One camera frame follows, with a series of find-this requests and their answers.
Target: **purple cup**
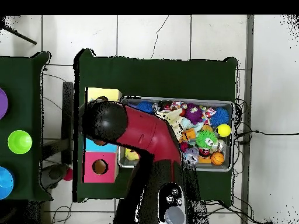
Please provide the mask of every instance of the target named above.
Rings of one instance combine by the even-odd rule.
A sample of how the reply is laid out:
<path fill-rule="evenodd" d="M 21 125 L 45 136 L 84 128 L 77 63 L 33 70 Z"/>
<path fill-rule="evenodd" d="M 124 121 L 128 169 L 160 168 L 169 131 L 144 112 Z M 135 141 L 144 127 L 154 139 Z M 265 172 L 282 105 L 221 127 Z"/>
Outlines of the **purple cup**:
<path fill-rule="evenodd" d="M 6 114 L 7 108 L 8 108 L 7 96 L 3 91 L 3 89 L 0 88 L 0 119 L 2 119 Z"/>

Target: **green cup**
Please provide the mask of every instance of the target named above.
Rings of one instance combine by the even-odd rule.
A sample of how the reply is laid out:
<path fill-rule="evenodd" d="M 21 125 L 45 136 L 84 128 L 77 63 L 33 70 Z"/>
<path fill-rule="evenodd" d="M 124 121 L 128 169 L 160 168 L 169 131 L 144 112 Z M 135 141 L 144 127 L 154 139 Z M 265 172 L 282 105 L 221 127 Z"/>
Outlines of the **green cup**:
<path fill-rule="evenodd" d="M 31 149 L 31 146 L 32 139 L 26 131 L 14 131 L 8 137 L 8 147 L 15 154 L 25 154 Z"/>

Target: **dark green tabletop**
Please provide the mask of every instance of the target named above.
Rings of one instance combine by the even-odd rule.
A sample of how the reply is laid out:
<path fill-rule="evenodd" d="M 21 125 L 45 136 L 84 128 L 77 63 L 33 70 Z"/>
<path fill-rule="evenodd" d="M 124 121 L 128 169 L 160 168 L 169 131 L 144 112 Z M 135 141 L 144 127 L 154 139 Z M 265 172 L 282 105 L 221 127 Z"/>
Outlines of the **dark green tabletop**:
<path fill-rule="evenodd" d="M 49 53 L 40 52 L 32 58 L 0 57 L 0 88 L 9 101 L 7 114 L 0 120 L 0 166 L 9 169 L 15 185 L 7 199 L 50 200 L 51 195 L 40 186 L 41 158 L 41 69 Z M 8 136 L 15 130 L 31 135 L 31 150 L 16 155 L 8 148 Z"/>
<path fill-rule="evenodd" d="M 118 89 L 123 96 L 172 97 L 200 100 L 235 101 L 235 58 L 224 61 L 196 59 L 191 61 L 145 60 L 123 57 L 95 57 L 91 50 L 76 56 L 79 70 L 79 105 L 84 103 L 85 88 Z M 83 138 L 78 139 L 77 197 L 123 198 L 131 169 L 120 169 L 114 184 L 81 183 Z M 203 200 L 231 202 L 231 171 L 198 171 Z"/>

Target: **gray metal tray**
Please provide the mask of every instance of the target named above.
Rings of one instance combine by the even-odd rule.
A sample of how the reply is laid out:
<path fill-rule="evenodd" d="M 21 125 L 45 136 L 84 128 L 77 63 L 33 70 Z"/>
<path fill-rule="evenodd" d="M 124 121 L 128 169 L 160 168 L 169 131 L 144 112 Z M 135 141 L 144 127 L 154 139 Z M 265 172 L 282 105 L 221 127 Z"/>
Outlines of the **gray metal tray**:
<path fill-rule="evenodd" d="M 228 111 L 230 115 L 230 121 L 228 125 L 231 127 L 231 135 L 228 138 L 222 138 L 227 144 L 225 153 L 224 163 L 220 166 L 215 166 L 213 164 L 198 163 L 196 165 L 197 171 L 209 171 L 209 172 L 227 172 L 230 171 L 233 164 L 233 154 L 234 154 L 234 119 L 235 119 L 235 104 L 231 101 L 218 101 L 218 100 L 195 100 L 195 99 L 175 99 L 175 98 L 158 98 L 158 97 L 139 97 L 139 96 L 124 96 L 121 99 L 123 104 L 135 104 L 137 105 L 140 101 L 146 100 L 148 102 L 159 102 L 160 100 L 171 100 L 184 103 L 194 103 L 207 107 L 222 107 Z M 119 146 L 117 162 L 121 167 L 134 167 L 138 161 L 129 161 L 125 157 L 125 148 Z"/>

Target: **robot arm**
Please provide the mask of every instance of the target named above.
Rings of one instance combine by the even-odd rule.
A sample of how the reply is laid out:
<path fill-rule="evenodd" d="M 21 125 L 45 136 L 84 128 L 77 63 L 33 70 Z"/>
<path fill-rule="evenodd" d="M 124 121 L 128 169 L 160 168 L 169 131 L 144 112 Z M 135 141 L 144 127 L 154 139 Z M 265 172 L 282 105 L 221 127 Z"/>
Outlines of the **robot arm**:
<path fill-rule="evenodd" d="M 159 224 L 161 188 L 171 183 L 177 188 L 176 183 L 181 183 L 181 152 L 171 127 L 154 115 L 115 101 L 90 101 L 79 109 L 79 116 L 79 131 L 87 138 L 141 155 L 114 224 Z"/>

